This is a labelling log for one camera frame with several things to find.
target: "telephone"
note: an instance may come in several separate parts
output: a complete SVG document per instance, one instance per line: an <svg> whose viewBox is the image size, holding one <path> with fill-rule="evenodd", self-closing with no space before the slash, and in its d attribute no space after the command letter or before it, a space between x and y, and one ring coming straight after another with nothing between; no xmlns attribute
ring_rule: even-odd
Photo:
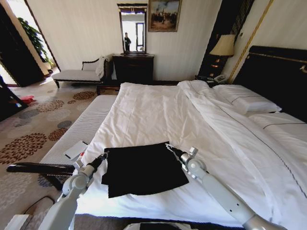
<svg viewBox="0 0 307 230"><path fill-rule="evenodd" d="M226 79L226 77L224 77L224 75L219 75L219 76L215 77L213 80L216 83L219 83L219 84L224 84L224 83L227 82L227 79Z"/></svg>

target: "patterned carpet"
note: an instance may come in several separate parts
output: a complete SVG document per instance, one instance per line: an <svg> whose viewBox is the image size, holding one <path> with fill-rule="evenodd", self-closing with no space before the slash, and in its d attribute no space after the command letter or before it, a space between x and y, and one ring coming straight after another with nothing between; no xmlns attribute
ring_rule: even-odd
<svg viewBox="0 0 307 230"><path fill-rule="evenodd" d="M58 89L52 78L11 90L19 97L34 95L36 101L0 122L0 229L13 215L22 214L43 196L57 199L60 195L43 177L8 173L7 166L14 162L39 162L96 97L94 85L61 82ZM38 228L51 205L51 200L43 199L27 211L34 215L28 230Z"/></svg>

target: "door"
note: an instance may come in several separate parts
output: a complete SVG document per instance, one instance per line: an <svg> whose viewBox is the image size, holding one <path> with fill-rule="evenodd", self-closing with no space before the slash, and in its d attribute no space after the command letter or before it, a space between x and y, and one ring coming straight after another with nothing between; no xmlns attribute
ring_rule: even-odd
<svg viewBox="0 0 307 230"><path fill-rule="evenodd" d="M0 4L0 60L19 86L44 79L44 74Z"/></svg>

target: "white bench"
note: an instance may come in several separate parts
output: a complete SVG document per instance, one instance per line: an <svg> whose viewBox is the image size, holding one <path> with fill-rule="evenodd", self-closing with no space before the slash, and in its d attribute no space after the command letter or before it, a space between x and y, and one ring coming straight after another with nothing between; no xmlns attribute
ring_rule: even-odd
<svg viewBox="0 0 307 230"><path fill-rule="evenodd" d="M101 75L96 75L96 68L99 64L99 58L95 61L83 61L82 69L68 69L60 73L52 75L54 82L59 88L59 81L82 82L82 83L102 83L111 79L113 73L113 57L112 54L104 56L104 66Z"/></svg>
<svg viewBox="0 0 307 230"><path fill-rule="evenodd" d="M73 164L76 159L69 159L63 155L63 152L71 148L79 140L87 144L92 141L101 123L109 113L115 99L115 95L97 96L60 140L43 157L40 163Z"/></svg>

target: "mirror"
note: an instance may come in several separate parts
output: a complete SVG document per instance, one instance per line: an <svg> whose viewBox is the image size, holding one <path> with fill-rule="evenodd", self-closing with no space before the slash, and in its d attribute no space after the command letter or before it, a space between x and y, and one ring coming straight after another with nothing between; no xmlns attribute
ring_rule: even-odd
<svg viewBox="0 0 307 230"><path fill-rule="evenodd" d="M146 53L147 4L118 4L124 53Z"/></svg>

